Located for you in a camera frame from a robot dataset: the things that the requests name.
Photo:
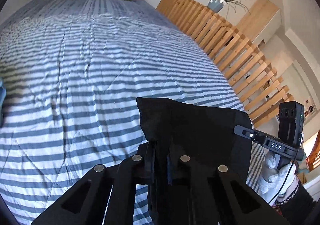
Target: wooden fence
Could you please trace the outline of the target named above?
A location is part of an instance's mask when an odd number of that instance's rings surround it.
[[[274,117],[281,102],[294,100],[262,51],[217,13],[194,0],[161,0],[157,10],[190,36],[219,68],[240,101],[247,102],[244,108],[255,127]]]

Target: mattress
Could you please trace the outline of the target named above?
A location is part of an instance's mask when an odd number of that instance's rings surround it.
[[[0,34],[0,193],[21,224],[94,165],[119,164],[146,142],[137,97],[244,110],[197,44],[143,0],[34,0]],[[255,191],[263,159],[254,144]],[[152,224],[146,186],[133,220]]]

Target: hand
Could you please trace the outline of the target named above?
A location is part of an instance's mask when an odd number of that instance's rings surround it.
[[[291,167],[291,163],[282,167],[279,172],[276,170],[276,158],[274,153],[268,152],[266,154],[265,160],[262,163],[262,170],[258,180],[260,192],[259,195],[266,201],[269,202],[276,193],[278,193],[280,187],[282,186],[284,179],[286,178],[288,171]],[[280,191],[280,195],[284,194],[289,186],[295,179],[296,166],[293,165],[290,174]]]

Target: black sleeve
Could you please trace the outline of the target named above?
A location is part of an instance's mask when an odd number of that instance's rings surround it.
[[[284,202],[276,201],[276,205],[291,225],[301,225],[315,207],[316,202],[299,181],[297,190]]]

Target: person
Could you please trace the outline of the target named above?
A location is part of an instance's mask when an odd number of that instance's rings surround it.
[[[259,194],[269,202],[288,178],[279,195],[271,202],[273,208],[291,225],[320,224],[320,204],[317,204],[298,179],[296,165],[291,163],[276,171],[276,157],[268,152],[259,176]]]

